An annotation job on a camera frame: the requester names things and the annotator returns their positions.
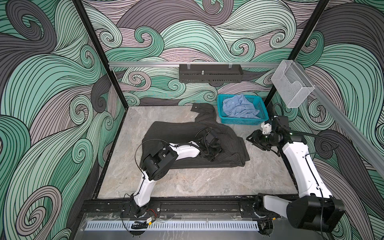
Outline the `dark grey pinstripe shirt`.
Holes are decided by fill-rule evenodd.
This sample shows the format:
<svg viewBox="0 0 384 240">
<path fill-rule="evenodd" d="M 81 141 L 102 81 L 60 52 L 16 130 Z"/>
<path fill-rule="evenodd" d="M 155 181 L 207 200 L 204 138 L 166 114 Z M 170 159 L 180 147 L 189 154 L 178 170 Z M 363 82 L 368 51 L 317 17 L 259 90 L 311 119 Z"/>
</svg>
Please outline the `dark grey pinstripe shirt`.
<svg viewBox="0 0 384 240">
<path fill-rule="evenodd" d="M 215 108 L 210 104 L 193 104 L 192 112 L 198 113 L 193 122 L 169 123 L 155 121 L 146 132 L 142 142 L 143 155 L 140 166 L 144 165 L 145 157 L 151 150 L 162 143 L 184 144 L 194 141 L 204 151 L 196 158 L 186 158 L 176 161 L 172 169 L 202 169 L 202 168 L 233 168 L 243 167 L 250 160 L 246 145 L 234 130 L 216 121 Z M 217 153 L 202 142 L 206 134 L 215 134 L 220 142 L 222 151 Z"/>
</svg>

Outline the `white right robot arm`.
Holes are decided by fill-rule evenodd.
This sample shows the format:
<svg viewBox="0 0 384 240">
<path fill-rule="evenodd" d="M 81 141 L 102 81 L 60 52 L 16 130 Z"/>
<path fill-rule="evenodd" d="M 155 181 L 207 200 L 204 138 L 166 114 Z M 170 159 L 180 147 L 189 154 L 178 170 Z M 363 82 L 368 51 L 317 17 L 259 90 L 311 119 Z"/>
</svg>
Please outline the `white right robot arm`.
<svg viewBox="0 0 384 240">
<path fill-rule="evenodd" d="M 297 184 L 298 199 L 289 201 L 263 195 L 264 209 L 286 218 L 296 229 L 331 233 L 346 208 L 320 177 L 304 136 L 284 131 L 265 134 L 256 130 L 247 141 L 264 151 L 277 147 L 281 157 L 288 161 Z"/>
</svg>

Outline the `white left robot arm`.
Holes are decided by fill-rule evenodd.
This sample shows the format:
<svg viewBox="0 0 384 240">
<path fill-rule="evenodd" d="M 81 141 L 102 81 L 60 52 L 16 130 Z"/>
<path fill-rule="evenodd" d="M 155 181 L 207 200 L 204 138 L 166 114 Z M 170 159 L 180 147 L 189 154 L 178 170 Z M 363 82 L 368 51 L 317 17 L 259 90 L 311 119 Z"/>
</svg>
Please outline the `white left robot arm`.
<svg viewBox="0 0 384 240">
<path fill-rule="evenodd" d="M 141 146 L 147 142 L 155 142 L 156 145 L 148 154 L 143 154 L 142 165 L 137 165 L 142 177 L 137 190 L 131 195 L 130 212 L 135 217 L 145 214 L 156 182 L 169 172 L 175 162 L 197 157 L 212 162 L 223 151 L 219 138 L 210 133 L 196 142 L 173 144 L 161 139 L 150 139 L 143 141 Z"/>
</svg>

